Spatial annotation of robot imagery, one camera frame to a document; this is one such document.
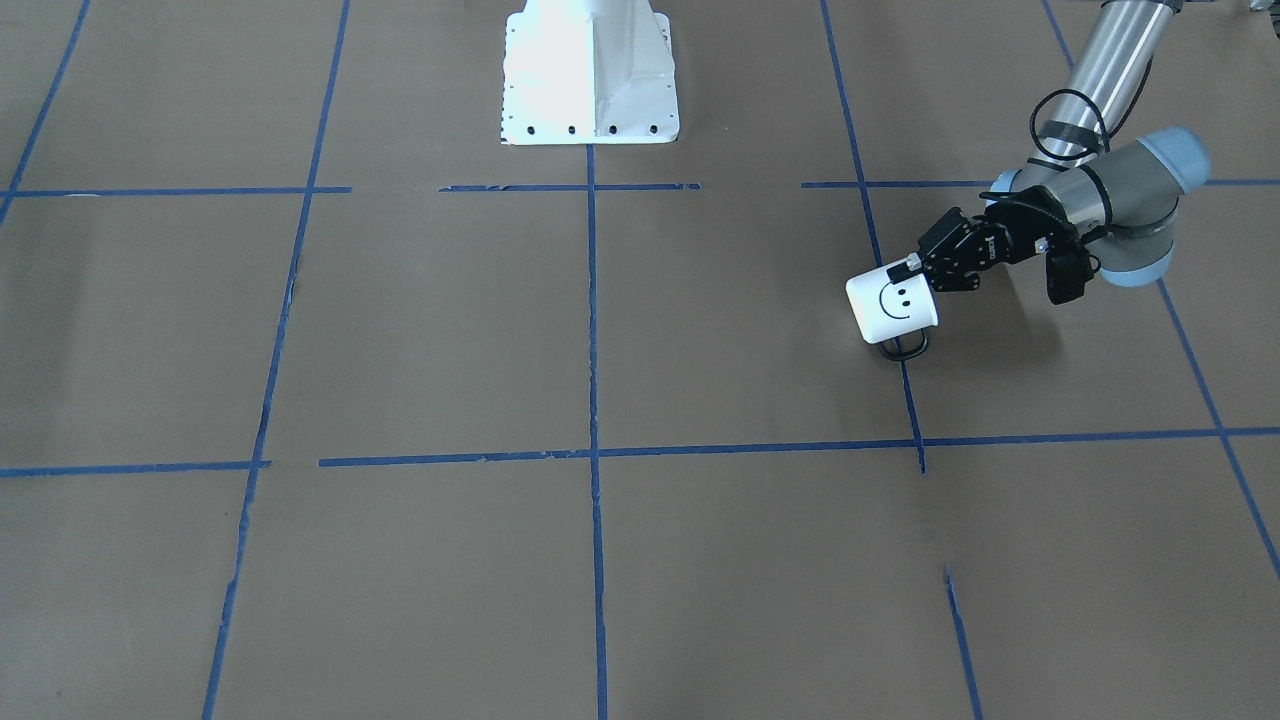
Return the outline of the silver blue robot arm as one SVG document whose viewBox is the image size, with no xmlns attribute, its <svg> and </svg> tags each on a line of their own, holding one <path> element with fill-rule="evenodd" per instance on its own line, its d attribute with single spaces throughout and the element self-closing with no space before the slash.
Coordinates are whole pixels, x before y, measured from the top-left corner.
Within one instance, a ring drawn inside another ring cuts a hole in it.
<svg viewBox="0 0 1280 720">
<path fill-rule="evenodd" d="M 983 193 L 982 213 L 946 211 L 915 252 L 888 266 L 888 279 L 968 292 L 992 266 L 1041 256 L 1052 304 L 1079 299 L 1097 275 L 1123 287 L 1160 279 L 1172 259 L 1178 205 L 1207 182 L 1210 155 L 1180 126 L 1124 145 L 1114 137 L 1181 8 L 1179 1 L 1102 3 L 1066 85 L 1030 114 L 1034 149 L 1024 165 Z"/>
</svg>

